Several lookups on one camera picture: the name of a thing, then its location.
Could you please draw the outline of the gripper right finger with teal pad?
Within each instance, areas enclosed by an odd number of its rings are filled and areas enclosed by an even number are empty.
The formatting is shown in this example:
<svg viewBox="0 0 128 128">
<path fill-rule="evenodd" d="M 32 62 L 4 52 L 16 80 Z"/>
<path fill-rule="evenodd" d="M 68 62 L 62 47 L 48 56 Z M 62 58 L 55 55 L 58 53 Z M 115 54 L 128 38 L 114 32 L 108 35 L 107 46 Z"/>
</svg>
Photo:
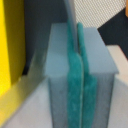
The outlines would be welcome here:
<svg viewBox="0 0 128 128">
<path fill-rule="evenodd" d="M 96 28 L 78 23 L 77 30 L 84 65 L 82 128 L 107 128 L 118 69 Z"/>
</svg>

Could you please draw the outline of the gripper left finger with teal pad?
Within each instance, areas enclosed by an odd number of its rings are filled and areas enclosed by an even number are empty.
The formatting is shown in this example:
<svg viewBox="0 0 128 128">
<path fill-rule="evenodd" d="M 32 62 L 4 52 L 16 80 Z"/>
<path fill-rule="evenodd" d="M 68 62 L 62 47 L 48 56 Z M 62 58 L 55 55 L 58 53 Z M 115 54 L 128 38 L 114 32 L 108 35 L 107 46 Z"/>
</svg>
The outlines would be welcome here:
<svg viewBox="0 0 128 128">
<path fill-rule="evenodd" d="M 53 128 L 80 128 L 82 60 L 74 50 L 68 23 L 51 27 L 46 57 Z"/>
</svg>

